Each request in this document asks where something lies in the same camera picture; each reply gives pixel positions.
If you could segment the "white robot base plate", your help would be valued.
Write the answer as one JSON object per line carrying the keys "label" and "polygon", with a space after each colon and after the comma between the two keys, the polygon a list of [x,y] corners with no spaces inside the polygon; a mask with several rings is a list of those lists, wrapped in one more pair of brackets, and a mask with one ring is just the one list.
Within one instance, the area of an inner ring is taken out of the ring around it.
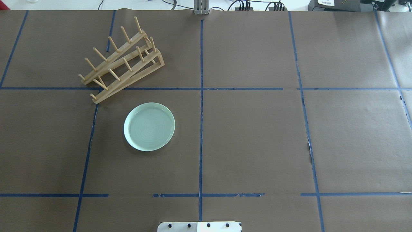
{"label": "white robot base plate", "polygon": [[241,222],[236,221],[199,221],[163,222],[158,232],[242,232]]}

